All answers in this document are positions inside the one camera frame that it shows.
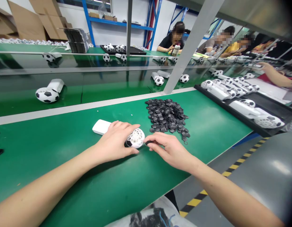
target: window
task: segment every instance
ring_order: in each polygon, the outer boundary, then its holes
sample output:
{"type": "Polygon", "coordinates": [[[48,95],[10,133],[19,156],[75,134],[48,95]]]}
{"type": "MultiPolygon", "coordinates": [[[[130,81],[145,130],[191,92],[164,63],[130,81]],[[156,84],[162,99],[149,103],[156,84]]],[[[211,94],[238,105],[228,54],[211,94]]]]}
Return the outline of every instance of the window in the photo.
{"type": "MultiPolygon", "coordinates": [[[[67,4],[67,5],[74,5],[74,6],[83,7],[82,0],[57,0],[57,2],[63,3],[63,4],[67,4]]],[[[102,1],[86,0],[87,8],[88,9],[95,9],[95,10],[98,10],[99,6],[103,2],[105,3],[105,7],[107,9],[107,12],[111,13],[111,7],[110,7],[111,6],[111,0],[102,0],[102,1]]]]}

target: gray metal pole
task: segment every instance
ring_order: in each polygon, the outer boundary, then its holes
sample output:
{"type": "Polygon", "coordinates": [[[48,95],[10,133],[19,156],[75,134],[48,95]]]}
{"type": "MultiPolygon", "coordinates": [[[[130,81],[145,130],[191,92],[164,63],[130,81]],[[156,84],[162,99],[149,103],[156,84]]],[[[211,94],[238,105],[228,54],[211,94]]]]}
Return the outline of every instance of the gray metal pole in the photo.
{"type": "Polygon", "coordinates": [[[130,56],[130,39],[131,39],[131,21],[132,21],[132,0],[128,0],[127,10],[127,58],[130,56]]]}
{"type": "Polygon", "coordinates": [[[263,55],[267,50],[269,50],[273,45],[274,43],[278,42],[279,39],[275,39],[275,41],[273,43],[271,43],[267,48],[264,49],[263,52],[261,52],[256,58],[254,58],[254,60],[258,59],[261,55],[263,55]]]}
{"type": "Polygon", "coordinates": [[[178,58],[178,61],[172,70],[172,73],[165,86],[165,94],[171,94],[175,88],[179,78],[190,62],[194,51],[197,49],[198,44],[203,39],[203,35],[210,27],[211,21],[214,20],[223,2],[224,0],[205,0],[185,43],[185,46],[180,54],[180,57],[178,58]]]}
{"type": "Polygon", "coordinates": [[[284,56],[287,52],[289,52],[290,50],[292,50],[292,46],[286,51],[284,52],[282,55],[280,55],[277,59],[281,58],[282,56],[284,56]]]}

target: hand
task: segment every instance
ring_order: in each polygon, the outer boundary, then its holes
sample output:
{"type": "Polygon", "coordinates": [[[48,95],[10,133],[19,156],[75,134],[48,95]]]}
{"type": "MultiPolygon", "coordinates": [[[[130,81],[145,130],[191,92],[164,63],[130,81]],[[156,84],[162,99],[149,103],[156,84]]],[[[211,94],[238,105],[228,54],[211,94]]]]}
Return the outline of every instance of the hand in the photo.
{"type": "Polygon", "coordinates": [[[223,53],[223,54],[220,55],[220,57],[230,57],[230,56],[231,56],[230,53],[223,53]]]}
{"type": "Polygon", "coordinates": [[[138,154],[139,151],[137,149],[124,146],[127,137],[138,127],[140,125],[131,125],[121,121],[111,123],[102,138],[95,145],[84,151],[88,153],[93,166],[124,158],[131,154],[138,154]]]}
{"type": "Polygon", "coordinates": [[[169,52],[172,49],[174,49],[174,46],[169,47],[166,52],[169,52]]]}
{"type": "Polygon", "coordinates": [[[147,145],[150,151],[154,150],[174,168],[192,173],[197,163],[202,163],[199,159],[190,154],[175,136],[167,135],[162,132],[155,132],[147,136],[144,142],[148,140],[153,141],[153,143],[148,143],[147,145]]]}

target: worker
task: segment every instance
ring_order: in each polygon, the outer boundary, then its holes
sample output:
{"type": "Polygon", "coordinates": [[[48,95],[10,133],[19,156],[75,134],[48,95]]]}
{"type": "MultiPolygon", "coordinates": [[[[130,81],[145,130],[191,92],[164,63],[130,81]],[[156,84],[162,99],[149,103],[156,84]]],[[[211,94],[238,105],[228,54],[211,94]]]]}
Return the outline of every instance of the worker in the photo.
{"type": "MultiPolygon", "coordinates": [[[[124,142],[139,126],[121,121],[111,123],[108,131],[95,145],[2,201],[0,227],[39,226],[83,174],[102,163],[138,154],[139,151],[135,148],[125,148],[124,142]]],[[[155,132],[147,136],[144,139],[146,141],[151,141],[148,143],[150,151],[155,151],[168,164],[196,177],[218,209],[234,226],[284,226],[277,216],[254,197],[190,154],[175,136],[155,132]]],[[[152,206],[128,215],[111,223],[109,227],[166,226],[163,223],[168,223],[168,226],[195,226],[182,218],[168,199],[163,197],[161,201],[154,203],[154,206],[160,204],[160,207],[152,206]]]]}
{"type": "Polygon", "coordinates": [[[237,40],[237,42],[234,42],[231,46],[229,46],[223,54],[221,54],[221,57],[228,57],[226,55],[229,53],[229,56],[235,55],[240,56],[241,52],[245,51],[248,46],[251,45],[251,43],[254,41],[253,35],[245,35],[241,39],[237,40]]]}
{"type": "Polygon", "coordinates": [[[270,46],[275,41],[274,38],[269,39],[268,41],[265,41],[262,44],[259,44],[256,46],[251,52],[252,53],[258,53],[261,54],[268,46],[270,46]]]}
{"type": "Polygon", "coordinates": [[[233,36],[234,32],[234,26],[227,27],[221,32],[220,35],[216,35],[201,44],[196,52],[201,54],[210,53],[214,47],[217,47],[216,50],[218,50],[223,44],[226,44],[227,40],[229,40],[233,36]]]}
{"type": "Polygon", "coordinates": [[[185,24],[182,21],[178,21],[174,27],[173,31],[170,32],[159,44],[157,51],[168,53],[173,50],[175,45],[180,46],[179,53],[184,48],[183,34],[185,33],[185,24]]]}

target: yellow shirt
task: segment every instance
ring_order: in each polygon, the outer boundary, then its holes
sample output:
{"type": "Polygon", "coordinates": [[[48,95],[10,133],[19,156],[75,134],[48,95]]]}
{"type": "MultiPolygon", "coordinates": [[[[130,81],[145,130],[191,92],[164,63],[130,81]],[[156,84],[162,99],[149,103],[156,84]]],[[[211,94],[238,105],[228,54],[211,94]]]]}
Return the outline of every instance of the yellow shirt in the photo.
{"type": "Polygon", "coordinates": [[[239,50],[239,44],[238,42],[234,42],[231,46],[229,46],[226,50],[225,53],[229,52],[236,52],[239,50]]]}

